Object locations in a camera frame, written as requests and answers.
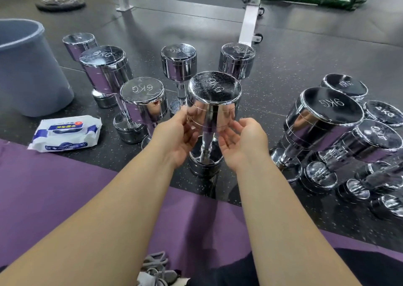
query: forearm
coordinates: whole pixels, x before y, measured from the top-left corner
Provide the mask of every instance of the forearm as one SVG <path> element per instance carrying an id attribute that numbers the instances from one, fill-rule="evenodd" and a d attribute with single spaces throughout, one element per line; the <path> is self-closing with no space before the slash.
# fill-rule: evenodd
<path id="1" fill-rule="evenodd" d="M 260 285 L 359 285 L 268 155 L 237 177 Z"/>
<path id="2" fill-rule="evenodd" d="M 173 167 L 148 146 L 0 275 L 1 285 L 135 285 Z"/>

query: gray bucket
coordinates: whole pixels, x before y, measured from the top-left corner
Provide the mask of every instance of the gray bucket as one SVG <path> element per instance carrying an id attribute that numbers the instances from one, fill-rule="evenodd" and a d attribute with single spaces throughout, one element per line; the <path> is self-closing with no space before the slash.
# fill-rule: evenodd
<path id="1" fill-rule="evenodd" d="M 52 114 L 74 98 L 44 31 L 36 21 L 0 19 L 1 97 L 25 116 Z"/>

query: white package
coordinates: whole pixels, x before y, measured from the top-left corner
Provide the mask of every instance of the white package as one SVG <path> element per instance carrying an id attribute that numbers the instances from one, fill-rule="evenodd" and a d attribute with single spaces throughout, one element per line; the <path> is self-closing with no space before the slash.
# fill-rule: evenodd
<path id="1" fill-rule="evenodd" d="M 89 115 L 42 120 L 28 149 L 66 151 L 98 144 L 102 121 Z"/>

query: purple mat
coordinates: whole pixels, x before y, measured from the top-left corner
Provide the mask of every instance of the purple mat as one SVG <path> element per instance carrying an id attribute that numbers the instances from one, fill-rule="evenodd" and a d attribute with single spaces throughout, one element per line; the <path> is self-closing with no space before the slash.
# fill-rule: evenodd
<path id="1" fill-rule="evenodd" d="M 116 172 L 0 140 L 0 266 L 12 263 L 97 194 Z M 403 254 L 323 231 L 333 247 Z M 242 208 L 169 188 L 149 252 L 167 251 L 171 268 L 232 263 L 250 251 Z"/>

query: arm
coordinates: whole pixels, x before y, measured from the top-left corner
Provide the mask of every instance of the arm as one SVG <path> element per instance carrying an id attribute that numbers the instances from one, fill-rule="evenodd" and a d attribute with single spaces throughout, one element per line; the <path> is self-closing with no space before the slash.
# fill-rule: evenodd
<path id="1" fill-rule="evenodd" d="M 198 134 L 186 111 L 91 201 L 0 274 L 2 286 L 135 285 L 175 167 Z"/>
<path id="2" fill-rule="evenodd" d="M 234 122 L 219 137 L 238 178 L 260 285 L 359 286 L 326 241 L 268 154 L 267 136 L 254 119 Z"/>

